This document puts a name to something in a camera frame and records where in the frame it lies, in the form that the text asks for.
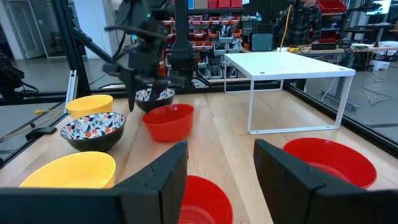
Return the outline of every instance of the wooden tabletop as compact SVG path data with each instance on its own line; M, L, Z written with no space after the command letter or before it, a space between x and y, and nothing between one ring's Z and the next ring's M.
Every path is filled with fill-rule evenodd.
M375 165L378 176L370 190L398 188L398 161L346 128L309 133L248 134L248 99L249 95L245 93L212 93L178 95L174 100L174 103L188 103L195 107L194 126L188 139L188 173L210 179L226 192L233 204L234 223L272 223L252 158L257 138L278 147L305 137L340 142L356 149ZM126 99L115 100L113 110L127 116L122 139L109 151L117 163L116 181L120 182L159 157L173 143L152 141L141 122L143 112L135 108L130 113ZM333 122L285 91L255 93L252 119L254 129ZM71 117L65 118L57 125L55 134L41 137L1 169L0 187L17 187L48 162L78 152L59 135L59 130L71 120Z

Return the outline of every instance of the red storage bin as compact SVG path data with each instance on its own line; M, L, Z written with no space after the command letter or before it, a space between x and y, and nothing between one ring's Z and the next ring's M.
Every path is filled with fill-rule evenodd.
M320 0L319 8L322 13L343 13L347 6L340 0Z
M188 175L178 224L233 224L234 211L228 196L215 183Z
M321 33L321 37L319 38L319 43L335 43L337 40L337 32L335 31L326 31Z
M209 0L209 5L208 5L209 9L216 9L217 3L218 3L217 0Z
M219 9L229 9L231 7L231 0L218 0L217 7Z
M242 8L242 0L231 0L231 7Z
M377 170L369 159L337 142L318 138L295 139L284 146L284 151L364 189L377 179Z
M165 105L151 110L142 121L153 140L181 141L191 133L194 110L193 106L186 104Z

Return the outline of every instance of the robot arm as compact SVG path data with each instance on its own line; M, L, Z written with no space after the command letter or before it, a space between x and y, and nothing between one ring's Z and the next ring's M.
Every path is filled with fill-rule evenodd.
M103 66L103 71L114 76L119 76L127 89L130 110L134 109L134 100L137 87L148 88L143 79L153 80L152 91L149 98L150 105L154 105L160 93L167 88L172 81L178 86L191 86L192 79L210 86L210 83L201 77L197 71L197 63L192 46L188 41L188 5L186 0L175 0L175 4L169 0L123 0L119 6L115 26L105 27L106 31L121 30L125 34L137 35L142 41L137 47L118 52L112 60ZM159 21L175 15L176 40L172 47L173 74L169 77L159 76L159 62L165 49L167 31ZM117 63L123 55L129 54L129 68L124 68Z

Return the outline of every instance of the patterned bowl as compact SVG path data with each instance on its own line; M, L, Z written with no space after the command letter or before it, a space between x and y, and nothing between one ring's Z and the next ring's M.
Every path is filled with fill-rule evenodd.
M150 110L155 108L170 105L173 103L175 91L167 88L162 93L160 93L159 98L155 101L154 105L151 107L149 105L149 97L151 88L146 90L140 90L136 93L136 104L145 113L149 113Z
M61 129L61 136L81 152L106 152L122 137L125 123L123 114L91 114L65 125Z

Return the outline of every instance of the red bin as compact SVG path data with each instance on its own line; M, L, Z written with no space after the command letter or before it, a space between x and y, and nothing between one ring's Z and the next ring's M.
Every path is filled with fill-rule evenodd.
M194 110L193 106L186 104L165 105L151 110L142 121L153 140L181 141L191 133Z
M231 7L231 0L218 0L217 6L219 9L229 9Z
M343 13L347 9L340 0L320 0L319 8L322 13Z
M217 8L217 4L218 4L217 0L209 0L208 7L209 7L209 9L216 9Z
M284 151L335 177L364 189L377 178L371 161L343 144L318 138L302 138L288 142Z
M188 175L178 224L233 224L228 196L215 183Z
M242 8L242 0L231 0L232 8Z

